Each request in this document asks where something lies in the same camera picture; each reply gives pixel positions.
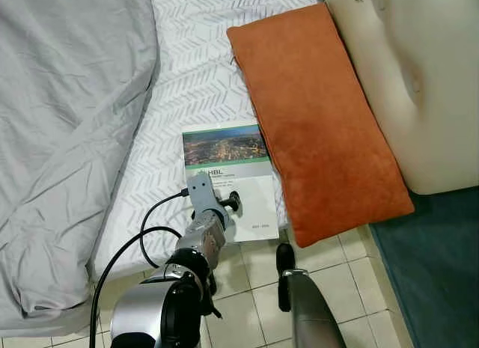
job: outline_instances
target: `teal rug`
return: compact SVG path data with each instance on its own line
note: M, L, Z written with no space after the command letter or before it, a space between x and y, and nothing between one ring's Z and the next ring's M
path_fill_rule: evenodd
M415 348L478 348L479 189L410 195L415 213L371 229Z

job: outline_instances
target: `white floor tile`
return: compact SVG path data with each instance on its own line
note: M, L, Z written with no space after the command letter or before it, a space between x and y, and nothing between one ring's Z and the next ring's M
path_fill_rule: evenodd
M63 337L52 337L53 344L62 344L70 341L76 341L77 339L85 338L88 336L88 333L73 333L71 335L65 335Z
M220 299L215 306L223 319L212 314L207 317L213 348L255 348L265 344L251 292Z
M293 336L291 313L281 312L278 307L278 285L253 290L254 301L266 343L271 344Z
M293 341L287 339L278 343L268 344L268 348L293 348Z
M339 325L347 348L376 348L367 317L350 320Z
M378 348L401 348L389 311L371 314L367 318L371 324Z
M242 243L242 258L251 288L278 281L276 271L276 248L278 245L278 239Z
M210 333L208 333L207 320L205 317L201 318L200 343L201 348L211 348Z
M55 348L88 348L89 343L90 343L90 338L86 337L82 339L77 339L76 341L60 344L59 346L55 346ZM95 347L104 348L101 334L96 336Z
M250 289L239 245L228 245L221 250L214 274L218 291L213 299Z
M394 290L391 286L391 281L389 281L388 273L386 272L386 268L384 267L382 259L372 257L370 259L370 263L373 267L374 275L378 285L381 287L382 297L385 300L388 310L401 314L399 303L397 303L396 299L396 293L394 293Z
M358 228L340 233L339 240L341 241L347 260L357 260L366 257L366 247L362 242Z
M368 257L381 257L369 225L362 225L357 229Z
M112 346L112 336L110 335L110 332L105 332L102 334L103 336L103 345L105 348L110 348Z
M361 297L347 263L312 273L336 321L354 320L365 315Z
M3 338L4 348L44 348L51 347L52 342L49 337L41 338Z
M369 257L361 258L350 262L353 277L358 285L359 294L366 314L372 314L379 311L384 311L387 306L382 295L381 287L377 281L373 266Z
M306 248L298 247L291 229L288 229L288 236L296 253L296 265L300 269L314 272L346 262L338 236L322 239Z
M120 297L131 287L144 280L143 272L106 282L100 294L100 321L104 332L110 330L113 308Z
M97 333L101 333L101 332L102 332L101 325L100 325L100 322L98 322ZM71 335L52 337L52 342L53 342L53 345L62 344L62 343L70 342L70 341L75 341L80 338L85 338L89 336L89 334L90 332L88 331L88 327L87 327L81 330L80 332L72 333Z
M409 335L409 331L404 323L404 318L401 313L394 313L389 312L389 316L391 317L391 321L396 331L397 339L400 342L401 348L414 348L414 344L412 344L411 336Z
M156 269L147 269L146 271L143 271L144 278L145 279L149 278L153 274L153 272L155 272L155 271L156 271Z

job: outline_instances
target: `orange pillow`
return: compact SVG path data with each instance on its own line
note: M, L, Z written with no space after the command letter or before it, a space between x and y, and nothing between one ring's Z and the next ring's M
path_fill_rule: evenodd
M228 37L300 247L414 211L324 4L229 28Z

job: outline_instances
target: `book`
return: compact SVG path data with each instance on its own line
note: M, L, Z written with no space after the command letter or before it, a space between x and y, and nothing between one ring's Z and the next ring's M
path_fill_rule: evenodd
M239 194L241 208L227 209L227 242L278 238L272 165L255 121L184 127L183 152L186 178L206 171L217 198Z

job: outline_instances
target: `white patterned sheet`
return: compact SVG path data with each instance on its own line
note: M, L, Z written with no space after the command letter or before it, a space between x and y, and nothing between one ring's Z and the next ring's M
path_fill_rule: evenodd
M226 36L227 28L319 1L153 0L159 41L158 77L92 256L94 278L138 233L147 210L186 186L181 128L254 117ZM287 214L277 175L275 198L278 224L282 226ZM190 222L188 206L186 198L162 205L151 215L147 227L167 225L184 232ZM144 241L149 255L161 262L174 250L176 238L169 233L152 233ZM139 245L133 245L115 264L112 277L146 268Z

